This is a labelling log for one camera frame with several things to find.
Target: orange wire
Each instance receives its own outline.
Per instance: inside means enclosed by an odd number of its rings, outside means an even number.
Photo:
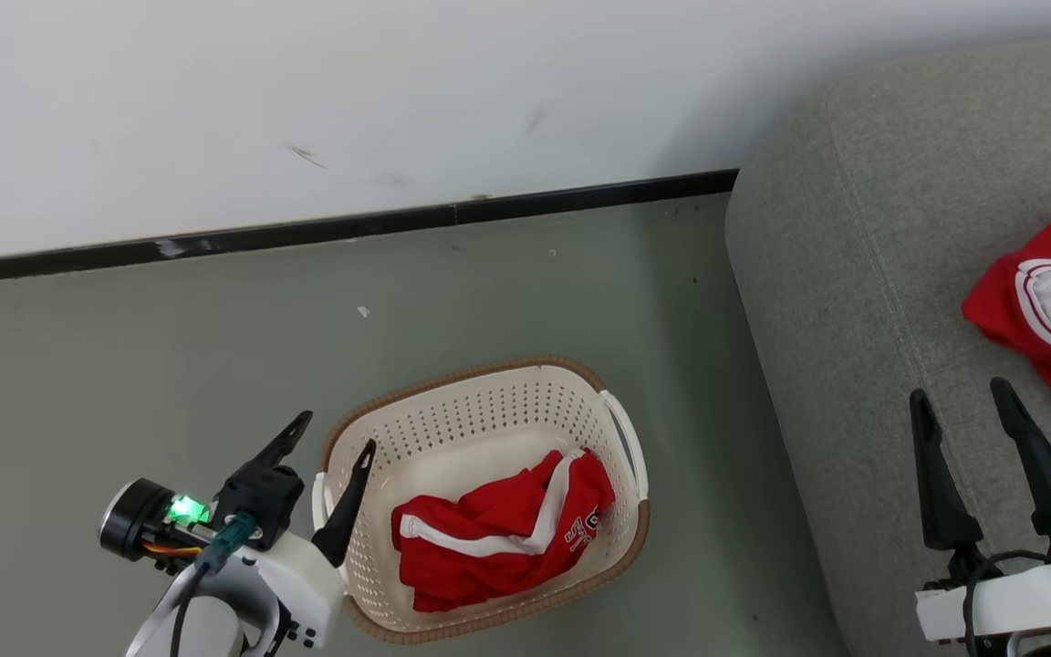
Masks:
[[[143,546],[145,546],[145,550],[148,550],[148,552],[151,552],[153,554],[166,554],[166,556],[172,556],[172,557],[174,557],[174,556],[184,556],[184,554],[200,554],[201,553],[201,549],[200,548],[181,548],[181,549],[177,549],[177,548],[164,548],[163,545],[157,545],[157,543],[151,543],[151,542],[146,542]]]

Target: basket rim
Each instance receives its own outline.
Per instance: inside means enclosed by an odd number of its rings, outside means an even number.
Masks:
[[[330,463],[330,454],[335,448],[338,438],[343,436],[343,432],[346,432],[347,428],[354,424],[356,419],[369,414],[369,412],[376,411],[379,408],[396,404],[398,401],[406,399],[413,395],[420,394],[420,392],[432,391],[434,388],[440,388],[444,386],[449,386],[449,384],[455,384],[458,382],[463,382],[467,378],[483,377],[488,374],[496,374],[499,371],[509,370],[521,370],[526,367],[542,367],[552,366],[560,367],[563,370],[571,370],[573,373],[578,374],[586,383],[590,384],[592,388],[595,388],[596,392],[601,392],[605,390],[605,385],[602,384],[602,379],[595,374],[595,371],[589,369],[589,367],[581,365],[575,361],[571,361],[569,357],[562,357],[559,355],[534,355],[515,358],[515,361],[504,361],[499,363],[488,363],[488,365],[479,365],[476,367],[470,367],[467,370],[454,371],[451,374],[445,374],[442,377],[434,377],[426,379],[419,384],[413,384],[400,390],[388,392],[387,395],[376,397],[374,399],[368,401],[336,422],[334,427],[330,428],[330,432],[327,435],[327,442],[322,450],[322,471],[326,473],[327,466]],[[635,558],[639,556],[640,550],[643,549],[643,543],[646,541],[646,529],[647,523],[651,520],[651,505],[646,499],[639,502],[638,507],[639,518],[637,521],[637,528],[635,528],[635,537],[631,541],[631,546],[626,549],[626,553],[619,558],[619,560],[611,566],[610,569],[601,571],[601,573],[595,575],[595,577],[588,577],[583,581],[578,582],[575,586],[565,588],[565,590],[558,591],[557,593],[547,595],[545,598],[535,599],[533,602],[522,604],[514,609],[508,609],[504,612],[498,612],[491,616],[486,616],[483,619],[473,619],[467,620],[467,622],[456,623],[453,625],[447,625],[444,628],[431,629],[431,631],[417,631],[411,633],[401,633],[397,631],[392,631],[391,629],[385,628],[379,623],[371,619],[371,616],[367,615],[367,612],[363,611],[358,602],[355,601],[354,596],[350,597],[350,604],[346,605],[348,615],[351,619],[355,621],[355,624],[363,629],[364,632],[368,633],[375,639],[387,641],[387,643],[398,643],[398,644],[416,644],[416,643],[429,643],[433,640],[450,639],[450,637],[467,635],[467,633],[475,633],[478,631],[483,631],[483,629],[492,628],[495,625],[503,624],[510,622],[510,620],[524,619],[526,616],[537,614],[538,612],[547,611],[547,609],[552,609],[559,607],[560,604],[565,604],[571,602],[572,599],[580,598],[584,594],[595,591],[596,588],[601,587],[618,577],[622,571],[628,569]]]

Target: gray sofa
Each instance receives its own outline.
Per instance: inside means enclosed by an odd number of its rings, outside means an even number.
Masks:
[[[742,169],[727,249],[852,654],[927,643],[908,395],[923,387],[982,550],[1046,548],[988,382],[1009,378],[1051,438],[1051,390],[960,303],[1051,222],[1051,42],[909,59],[839,80]]]

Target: green led light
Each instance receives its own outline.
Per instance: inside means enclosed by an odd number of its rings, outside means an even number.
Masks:
[[[188,495],[179,495],[168,508],[168,516],[180,525],[208,522],[209,508]]]

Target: gray floor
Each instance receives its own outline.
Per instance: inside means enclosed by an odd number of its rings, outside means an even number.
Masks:
[[[380,644],[346,620],[329,654],[843,654],[725,201],[0,282],[0,654],[128,643],[168,579],[97,548],[125,481],[205,496],[304,408],[291,463],[309,480],[355,404],[534,353],[586,363],[628,409],[651,474],[642,556],[586,598],[458,640]]]

